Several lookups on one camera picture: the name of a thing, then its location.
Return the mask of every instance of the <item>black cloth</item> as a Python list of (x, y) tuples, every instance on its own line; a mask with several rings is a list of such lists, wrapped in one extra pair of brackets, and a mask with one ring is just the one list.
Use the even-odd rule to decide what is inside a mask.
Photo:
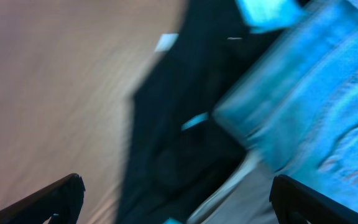
[(181, 126), (211, 111), (280, 33), (249, 34), (234, 0), (188, 2), (177, 41), (133, 97), (116, 223), (184, 222), (234, 172), (246, 151), (211, 118)]

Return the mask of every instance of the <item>denim jacket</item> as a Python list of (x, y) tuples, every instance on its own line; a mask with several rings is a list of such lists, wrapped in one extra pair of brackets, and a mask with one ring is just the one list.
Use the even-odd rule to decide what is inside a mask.
[(213, 116), (276, 174), (358, 212), (358, 0), (305, 10)]

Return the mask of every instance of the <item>wooden floor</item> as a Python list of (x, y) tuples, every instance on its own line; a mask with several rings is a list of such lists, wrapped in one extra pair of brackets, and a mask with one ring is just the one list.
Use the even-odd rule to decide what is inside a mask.
[(129, 95), (181, 2), (0, 0), (0, 209), (76, 172), (78, 223), (114, 218)]

